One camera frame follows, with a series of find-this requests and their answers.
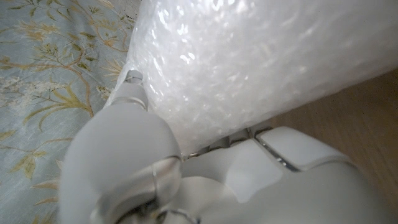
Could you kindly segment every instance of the floral fabric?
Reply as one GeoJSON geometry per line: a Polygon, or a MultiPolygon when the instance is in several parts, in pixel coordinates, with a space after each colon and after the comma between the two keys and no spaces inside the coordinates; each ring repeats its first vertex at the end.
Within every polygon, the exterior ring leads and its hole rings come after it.
{"type": "Polygon", "coordinates": [[[0,223],[57,223],[64,154],[103,107],[134,21],[107,0],[0,3],[0,223]]]}

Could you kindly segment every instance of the bubble wrap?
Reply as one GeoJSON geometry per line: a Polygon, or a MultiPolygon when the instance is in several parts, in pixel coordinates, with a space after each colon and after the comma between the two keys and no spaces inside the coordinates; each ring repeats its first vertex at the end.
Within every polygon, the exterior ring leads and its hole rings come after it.
{"type": "Polygon", "coordinates": [[[116,89],[129,69],[146,75],[150,110],[188,154],[396,68],[397,12],[395,0],[145,0],[116,89]]]}

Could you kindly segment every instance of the bed sheet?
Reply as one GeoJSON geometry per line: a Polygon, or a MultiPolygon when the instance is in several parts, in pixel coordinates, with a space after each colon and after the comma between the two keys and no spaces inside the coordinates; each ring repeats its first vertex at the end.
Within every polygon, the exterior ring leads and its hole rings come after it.
{"type": "Polygon", "coordinates": [[[0,223],[57,223],[64,154],[114,86],[134,20],[107,0],[0,3],[0,223]]]}

